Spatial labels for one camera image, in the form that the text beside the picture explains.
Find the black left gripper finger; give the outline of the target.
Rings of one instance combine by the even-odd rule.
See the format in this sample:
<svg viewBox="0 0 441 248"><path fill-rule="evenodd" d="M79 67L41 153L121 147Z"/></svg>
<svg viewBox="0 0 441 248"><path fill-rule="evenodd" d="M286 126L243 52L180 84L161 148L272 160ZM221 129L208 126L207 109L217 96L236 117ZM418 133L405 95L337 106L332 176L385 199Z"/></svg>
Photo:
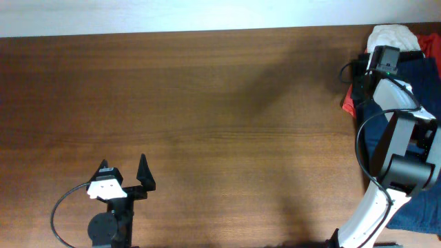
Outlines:
<svg viewBox="0 0 441 248"><path fill-rule="evenodd" d="M98 169L94 172L89 183L109 185L110 183L117 183L122 185L123 177L116 167L110 167L108 162L104 159L101 161Z"/></svg>
<svg viewBox="0 0 441 248"><path fill-rule="evenodd" d="M148 167L146 155L141 154L136 179L141 183L147 192L156 190L156 182Z"/></svg>

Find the black shorts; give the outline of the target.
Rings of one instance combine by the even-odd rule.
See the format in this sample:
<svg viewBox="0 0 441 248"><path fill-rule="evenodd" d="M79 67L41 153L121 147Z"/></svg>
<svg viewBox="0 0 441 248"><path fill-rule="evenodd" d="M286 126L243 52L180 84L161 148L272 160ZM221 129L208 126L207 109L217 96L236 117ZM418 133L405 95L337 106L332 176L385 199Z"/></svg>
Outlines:
<svg viewBox="0 0 441 248"><path fill-rule="evenodd" d="M360 78L361 76L368 71L367 66L370 60L371 54L361 54L358 56L357 60L351 61L349 66L351 67L351 77L352 77L352 93L351 97L353 99L353 103L355 105L355 110L362 104L366 103L369 100L362 100L360 93ZM400 52L400 57L398 60L397 68L399 65L404 62L416 61L418 59L423 59L424 54L421 51L410 51L410 52Z"/></svg>

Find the navy blue shorts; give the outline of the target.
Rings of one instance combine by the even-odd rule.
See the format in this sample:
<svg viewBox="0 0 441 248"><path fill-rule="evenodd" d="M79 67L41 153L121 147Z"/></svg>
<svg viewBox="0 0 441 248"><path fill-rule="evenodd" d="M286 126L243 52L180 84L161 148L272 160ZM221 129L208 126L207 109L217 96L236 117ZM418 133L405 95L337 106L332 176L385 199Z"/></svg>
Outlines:
<svg viewBox="0 0 441 248"><path fill-rule="evenodd" d="M440 75L434 58L405 61L398 64L398 74L411 85L418 102L440 120ZM361 137L368 156L372 156L388 120L375 117L363 128ZM440 181L420 192L401 207L389 221L389 229L401 229L440 235Z"/></svg>

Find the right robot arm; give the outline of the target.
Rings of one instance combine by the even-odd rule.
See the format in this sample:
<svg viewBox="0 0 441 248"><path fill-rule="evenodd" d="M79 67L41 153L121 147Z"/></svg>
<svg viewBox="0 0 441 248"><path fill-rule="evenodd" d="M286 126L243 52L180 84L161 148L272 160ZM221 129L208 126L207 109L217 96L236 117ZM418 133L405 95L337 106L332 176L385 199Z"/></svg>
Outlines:
<svg viewBox="0 0 441 248"><path fill-rule="evenodd" d="M353 216L337 228L326 247L374 247L395 213L414 196L433 187L440 175L440 125L424 110L408 83L391 73L370 69L380 80L373 100L382 108L369 117L391 118L368 166L360 145L356 158L369 186Z"/></svg>

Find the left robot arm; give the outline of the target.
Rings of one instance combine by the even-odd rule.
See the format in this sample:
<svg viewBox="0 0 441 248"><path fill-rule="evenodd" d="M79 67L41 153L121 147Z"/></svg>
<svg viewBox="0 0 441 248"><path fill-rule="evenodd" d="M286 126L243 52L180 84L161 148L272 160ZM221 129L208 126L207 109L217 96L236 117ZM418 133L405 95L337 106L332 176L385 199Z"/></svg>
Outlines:
<svg viewBox="0 0 441 248"><path fill-rule="evenodd" d="M123 187L119 169L110 167L106 160L101 162L91 177L87 194L107 206L107 210L94 216L88 225L88 236L93 247L132 247L134 202L147 199L147 193L156 189L144 154L140 157L136 179L139 185Z"/></svg>

